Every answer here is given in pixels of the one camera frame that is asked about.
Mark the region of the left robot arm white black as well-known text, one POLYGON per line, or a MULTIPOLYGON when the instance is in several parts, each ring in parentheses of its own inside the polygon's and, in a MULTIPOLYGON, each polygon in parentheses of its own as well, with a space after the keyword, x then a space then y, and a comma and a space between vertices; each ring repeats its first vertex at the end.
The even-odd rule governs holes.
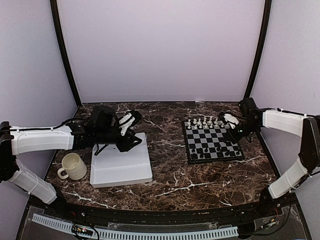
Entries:
POLYGON ((83 150, 110 144, 114 144, 121 153, 128 152, 142 142, 131 129, 141 118, 142 115, 136 110, 118 117, 112 108, 96 106, 90 116, 70 118, 58 126, 18 127, 3 121, 0 124, 0 180, 18 186, 51 205, 51 210, 58 217, 67 218, 71 208, 59 195, 58 189, 25 167, 17 156, 48 150, 83 150))

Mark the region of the black piece bottom row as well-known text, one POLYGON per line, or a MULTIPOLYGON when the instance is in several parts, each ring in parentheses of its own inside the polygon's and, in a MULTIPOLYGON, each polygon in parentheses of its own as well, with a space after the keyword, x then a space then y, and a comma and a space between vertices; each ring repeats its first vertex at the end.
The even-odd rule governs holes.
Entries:
POLYGON ((192 158, 193 160, 196 160, 196 159, 198 159, 198 155, 197 155, 196 153, 194 153, 194 154, 191 155, 191 158, 192 158))

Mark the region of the tall black piece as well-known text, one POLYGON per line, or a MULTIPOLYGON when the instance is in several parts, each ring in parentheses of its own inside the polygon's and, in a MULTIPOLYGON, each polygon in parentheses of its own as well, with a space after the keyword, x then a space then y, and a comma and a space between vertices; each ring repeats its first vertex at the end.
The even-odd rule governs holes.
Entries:
POLYGON ((204 157, 204 151, 203 148, 198 148, 197 153, 199 154, 199 158, 202 159, 204 157))

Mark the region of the white plastic tray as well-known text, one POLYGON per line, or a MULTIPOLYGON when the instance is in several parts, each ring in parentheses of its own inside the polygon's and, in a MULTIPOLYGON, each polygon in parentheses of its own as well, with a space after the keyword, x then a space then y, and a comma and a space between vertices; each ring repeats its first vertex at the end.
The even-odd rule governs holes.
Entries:
POLYGON ((120 152, 116 145, 108 145, 98 155, 92 154, 90 184, 94 188, 118 187, 149 183, 153 180, 147 136, 136 136, 142 142, 127 152, 120 152))

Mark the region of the black grey chessboard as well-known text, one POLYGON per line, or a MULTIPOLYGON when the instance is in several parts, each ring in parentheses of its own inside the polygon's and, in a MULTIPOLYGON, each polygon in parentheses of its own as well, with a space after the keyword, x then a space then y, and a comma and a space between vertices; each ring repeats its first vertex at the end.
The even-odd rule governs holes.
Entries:
POLYGON ((230 141, 228 129, 197 129, 197 130, 186 130, 183 122, 181 122, 182 133, 184 135, 184 142, 186 147, 187 162, 189 164, 203 164, 212 163, 219 161, 242 161, 245 159, 245 155, 241 147, 237 143, 230 141), (221 146, 223 157, 218 157, 217 147, 221 146), (203 148, 204 157, 199 158, 197 149, 203 148), (197 159, 192 159, 192 154, 197 154, 197 159))

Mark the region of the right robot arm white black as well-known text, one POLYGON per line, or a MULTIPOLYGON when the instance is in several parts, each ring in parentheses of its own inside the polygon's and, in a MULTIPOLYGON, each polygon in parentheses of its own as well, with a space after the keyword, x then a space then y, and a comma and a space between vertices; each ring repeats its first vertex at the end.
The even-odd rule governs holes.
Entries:
POLYGON ((224 113, 221 119, 229 124, 233 143, 262 133, 281 176, 271 183, 267 196, 255 205, 255 213, 266 217, 275 208, 273 200, 297 189, 306 179, 320 172, 320 117, 284 110, 259 108, 253 98, 238 104, 240 116, 224 113))

